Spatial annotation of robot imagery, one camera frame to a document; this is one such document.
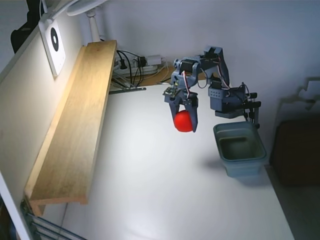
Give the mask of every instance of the circular logo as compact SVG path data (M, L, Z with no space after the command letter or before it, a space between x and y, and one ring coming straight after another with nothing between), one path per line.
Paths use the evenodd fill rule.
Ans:
M51 42L54 50L58 52L59 50L59 41L58 41L58 35L54 28L51 28Z

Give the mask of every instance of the red ball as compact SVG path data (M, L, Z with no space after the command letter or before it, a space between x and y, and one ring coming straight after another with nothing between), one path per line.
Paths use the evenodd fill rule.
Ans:
M173 120L175 128L179 132L191 132L192 131L192 122L191 117L188 111L182 110L175 115Z

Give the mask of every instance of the white table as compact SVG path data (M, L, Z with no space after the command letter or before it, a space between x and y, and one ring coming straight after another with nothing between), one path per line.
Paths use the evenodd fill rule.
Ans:
M230 178L199 93L196 133L178 132L162 92L111 95L89 205L69 204L63 227L89 240L293 240L271 182Z

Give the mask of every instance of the wooden shelf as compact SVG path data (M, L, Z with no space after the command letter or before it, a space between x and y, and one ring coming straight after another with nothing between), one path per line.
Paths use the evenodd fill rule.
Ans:
M24 193L35 215L45 205L88 203L117 42L82 47Z

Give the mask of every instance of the gray plastic bin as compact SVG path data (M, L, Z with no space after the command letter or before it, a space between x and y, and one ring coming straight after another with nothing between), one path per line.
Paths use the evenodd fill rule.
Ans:
M229 177L256 175L267 157L255 126L247 121L213 128L215 141Z

